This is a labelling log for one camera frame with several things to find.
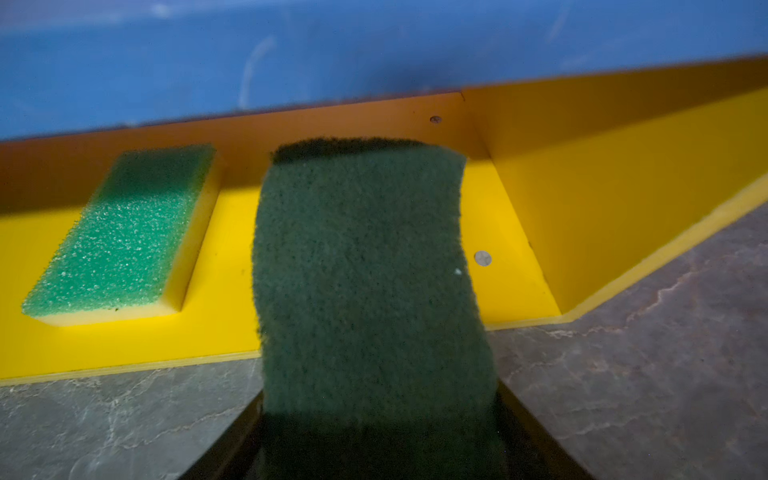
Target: sponge edge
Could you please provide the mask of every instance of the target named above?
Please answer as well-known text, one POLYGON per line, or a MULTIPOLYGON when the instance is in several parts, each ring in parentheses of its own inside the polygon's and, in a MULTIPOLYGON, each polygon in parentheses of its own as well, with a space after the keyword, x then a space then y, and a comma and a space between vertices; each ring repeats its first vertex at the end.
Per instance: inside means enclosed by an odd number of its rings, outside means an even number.
POLYGON ((155 301, 140 305, 120 305, 114 308, 96 308, 93 310, 53 312, 36 314, 25 312, 32 318, 52 326, 75 326, 92 323, 106 323, 126 319, 166 316, 181 311, 187 286, 190 281, 197 254, 202 246, 210 216, 213 213, 218 198, 222 178, 222 160, 215 154, 207 169, 194 208, 189 216, 189 222, 181 242, 173 256, 173 263, 167 273, 161 294, 155 301))

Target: dark green scouring pad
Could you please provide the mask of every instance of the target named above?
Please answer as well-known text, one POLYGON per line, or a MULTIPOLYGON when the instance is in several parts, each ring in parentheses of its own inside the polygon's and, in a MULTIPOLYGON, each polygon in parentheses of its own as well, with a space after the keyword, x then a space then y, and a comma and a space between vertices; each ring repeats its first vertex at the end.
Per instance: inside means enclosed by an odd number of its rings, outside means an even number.
POLYGON ((275 153, 253 246, 263 478, 502 478, 464 166, 414 141, 275 153))

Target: yellow wooden panel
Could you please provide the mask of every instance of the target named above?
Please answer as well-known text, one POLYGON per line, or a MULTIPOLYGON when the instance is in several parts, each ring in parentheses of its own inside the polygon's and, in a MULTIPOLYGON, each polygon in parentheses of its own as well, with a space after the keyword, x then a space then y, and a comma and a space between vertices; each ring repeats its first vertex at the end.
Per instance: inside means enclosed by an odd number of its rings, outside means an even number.
POLYGON ((251 246, 269 151, 318 135, 410 137, 474 157, 462 240, 490 327, 559 314, 460 94, 288 111, 0 144, 0 384, 257 356, 251 246), (432 123, 433 115, 442 117, 432 123), (211 142, 227 163, 181 313, 56 328, 23 316, 80 208, 122 152, 211 142), (487 250, 491 266, 472 255, 487 250))
MULTIPOLYGON (((702 222, 768 171, 768 89, 517 151, 512 145, 516 138, 525 142, 520 135, 527 126, 525 118, 511 114, 514 101, 504 98, 513 88, 465 95, 480 124, 492 125, 481 128, 482 133, 563 312, 702 222)), ((604 91, 602 101, 609 102, 611 93, 604 91)), ((594 109, 603 105, 596 103, 594 109)), ((585 121, 590 117, 585 110, 585 121)), ((768 191, 763 193, 765 200, 768 191)), ((756 206, 741 205, 728 210, 730 221, 756 206)), ((698 241, 713 233, 698 231, 698 241)), ((693 245, 694 237, 686 238, 687 243, 677 244, 678 253, 693 245)), ((626 286, 614 284, 613 293, 626 286)))

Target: blue board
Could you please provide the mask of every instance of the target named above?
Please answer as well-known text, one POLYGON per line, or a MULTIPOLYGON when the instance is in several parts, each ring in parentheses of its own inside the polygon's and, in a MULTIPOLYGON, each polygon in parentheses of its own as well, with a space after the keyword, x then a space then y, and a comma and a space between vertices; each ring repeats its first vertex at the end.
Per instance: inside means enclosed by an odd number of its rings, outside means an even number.
POLYGON ((761 0, 6 0, 0 140, 768 52, 761 0))

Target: sponge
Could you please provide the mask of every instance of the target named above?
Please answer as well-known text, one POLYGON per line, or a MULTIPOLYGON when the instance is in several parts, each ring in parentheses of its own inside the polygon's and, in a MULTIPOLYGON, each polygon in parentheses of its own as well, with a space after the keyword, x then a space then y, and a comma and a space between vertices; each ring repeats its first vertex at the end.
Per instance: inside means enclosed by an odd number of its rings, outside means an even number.
POLYGON ((122 154, 22 312, 54 326, 181 309, 220 185, 211 145, 122 154))
POLYGON ((465 158, 384 139, 281 147, 253 245, 260 478, 502 478, 459 231, 465 158))

